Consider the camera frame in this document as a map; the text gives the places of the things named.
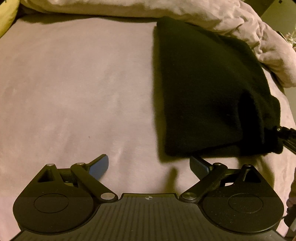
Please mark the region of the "yellow emoji face plush pillow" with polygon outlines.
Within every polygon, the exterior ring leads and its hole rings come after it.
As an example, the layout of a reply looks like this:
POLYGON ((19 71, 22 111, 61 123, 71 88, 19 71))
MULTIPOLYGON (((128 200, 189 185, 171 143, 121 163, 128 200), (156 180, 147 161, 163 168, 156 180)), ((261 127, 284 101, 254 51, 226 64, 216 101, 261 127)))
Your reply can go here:
POLYGON ((20 0, 7 0, 1 2, 0 12, 0 37, 2 37, 13 24, 20 0))

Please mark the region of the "lilac crumpled duvet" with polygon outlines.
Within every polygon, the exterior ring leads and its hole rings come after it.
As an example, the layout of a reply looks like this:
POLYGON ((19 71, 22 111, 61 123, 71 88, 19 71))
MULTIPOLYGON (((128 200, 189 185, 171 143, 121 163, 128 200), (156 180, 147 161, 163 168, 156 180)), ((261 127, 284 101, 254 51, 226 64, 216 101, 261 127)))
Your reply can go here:
POLYGON ((243 1, 21 1, 41 13, 161 18, 169 16, 246 42, 285 88, 295 86, 295 51, 243 1))

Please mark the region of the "black knit sweater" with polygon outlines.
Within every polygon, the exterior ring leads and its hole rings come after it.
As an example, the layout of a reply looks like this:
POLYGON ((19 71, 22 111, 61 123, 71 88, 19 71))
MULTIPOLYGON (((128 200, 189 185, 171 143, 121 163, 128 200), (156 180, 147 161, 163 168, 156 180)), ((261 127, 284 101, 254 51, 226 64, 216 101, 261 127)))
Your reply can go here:
POLYGON ((245 42, 169 17, 157 21, 157 34, 167 155, 282 152, 280 102, 245 42))

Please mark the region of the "lilac bed sheet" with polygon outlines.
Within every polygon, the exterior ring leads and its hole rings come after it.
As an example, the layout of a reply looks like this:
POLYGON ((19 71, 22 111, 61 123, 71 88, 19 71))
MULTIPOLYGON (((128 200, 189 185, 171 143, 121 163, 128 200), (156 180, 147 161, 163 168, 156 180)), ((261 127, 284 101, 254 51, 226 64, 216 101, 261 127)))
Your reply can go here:
POLYGON ((1 240, 20 229, 13 204, 46 164, 109 156, 116 194, 182 193, 188 158, 165 154, 155 19, 28 15, 1 38, 1 240))

